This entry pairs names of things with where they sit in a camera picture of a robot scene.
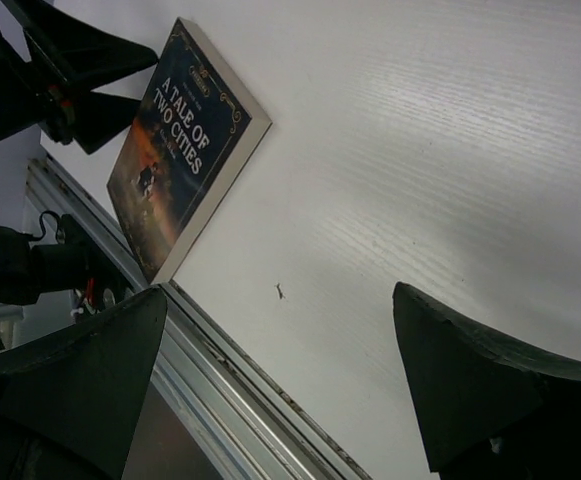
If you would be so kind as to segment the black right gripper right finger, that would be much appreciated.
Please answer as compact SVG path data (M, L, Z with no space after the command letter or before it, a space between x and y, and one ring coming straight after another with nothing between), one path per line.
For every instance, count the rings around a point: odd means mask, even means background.
M581 479L580 360L479 323L403 282L392 299L431 472Z

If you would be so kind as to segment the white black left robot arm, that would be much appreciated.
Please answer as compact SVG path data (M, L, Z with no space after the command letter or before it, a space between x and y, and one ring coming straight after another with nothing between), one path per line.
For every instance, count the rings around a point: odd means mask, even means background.
M7 1L29 60L0 30L0 141L37 125L51 140L92 154L131 124L136 99L99 87L156 64L156 53L77 20L46 1ZM44 232L0 226L0 304L27 306L40 295L71 291L77 320L132 296L130 284L78 225L52 212L55 241Z

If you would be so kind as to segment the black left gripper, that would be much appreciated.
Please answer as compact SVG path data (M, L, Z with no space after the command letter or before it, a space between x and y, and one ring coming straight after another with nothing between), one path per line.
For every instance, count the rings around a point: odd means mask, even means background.
M158 62L149 47L106 33L38 0L12 3L32 61L60 85L93 90ZM88 92L71 102L26 62L0 29L0 141L33 125L54 141L92 154L129 127L141 101Z

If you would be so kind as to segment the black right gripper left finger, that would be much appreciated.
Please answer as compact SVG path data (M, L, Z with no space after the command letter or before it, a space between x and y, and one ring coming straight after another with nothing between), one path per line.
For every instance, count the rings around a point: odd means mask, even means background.
M121 478L166 314L149 288L0 353L0 479Z

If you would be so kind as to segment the Tale of Two Cities book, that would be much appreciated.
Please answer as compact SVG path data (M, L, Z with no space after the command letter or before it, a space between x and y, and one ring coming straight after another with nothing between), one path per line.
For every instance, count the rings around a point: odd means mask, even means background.
M147 283L173 279L271 125L202 29L177 18L107 182Z

